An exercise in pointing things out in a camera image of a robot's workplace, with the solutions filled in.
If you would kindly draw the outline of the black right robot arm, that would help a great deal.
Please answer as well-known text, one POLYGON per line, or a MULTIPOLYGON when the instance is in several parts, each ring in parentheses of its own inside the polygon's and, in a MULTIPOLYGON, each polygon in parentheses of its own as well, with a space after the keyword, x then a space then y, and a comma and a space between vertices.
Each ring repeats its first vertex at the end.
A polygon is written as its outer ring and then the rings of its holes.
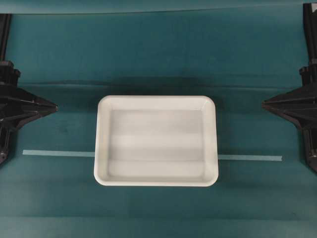
POLYGON ((306 164, 317 171, 317 4, 303 4, 309 62, 299 70, 302 87, 262 102, 262 108, 293 123, 302 132, 306 164))

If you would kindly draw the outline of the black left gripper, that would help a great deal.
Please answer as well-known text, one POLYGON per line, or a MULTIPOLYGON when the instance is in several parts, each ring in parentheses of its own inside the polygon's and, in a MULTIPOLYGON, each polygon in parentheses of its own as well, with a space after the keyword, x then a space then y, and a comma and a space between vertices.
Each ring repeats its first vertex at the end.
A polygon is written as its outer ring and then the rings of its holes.
POLYGON ((8 130, 19 130, 57 111, 56 104, 26 90, 11 85, 0 87, 0 124, 8 130))

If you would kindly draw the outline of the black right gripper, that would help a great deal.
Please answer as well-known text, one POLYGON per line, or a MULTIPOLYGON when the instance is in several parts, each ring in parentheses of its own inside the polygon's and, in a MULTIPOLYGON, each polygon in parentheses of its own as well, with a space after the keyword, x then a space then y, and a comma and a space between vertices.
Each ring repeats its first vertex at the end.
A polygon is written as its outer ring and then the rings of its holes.
POLYGON ((305 85, 262 102, 262 108, 291 123, 299 130, 317 127, 317 87, 305 85))

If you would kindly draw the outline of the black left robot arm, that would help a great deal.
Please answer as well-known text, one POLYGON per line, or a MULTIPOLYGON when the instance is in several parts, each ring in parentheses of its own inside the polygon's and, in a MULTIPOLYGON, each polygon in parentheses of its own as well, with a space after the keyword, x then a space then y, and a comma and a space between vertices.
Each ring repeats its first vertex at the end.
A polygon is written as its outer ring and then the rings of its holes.
POLYGON ((10 138, 24 125, 58 111, 58 106, 18 87, 20 71, 5 59, 11 14, 0 15, 0 163, 9 158, 10 138))

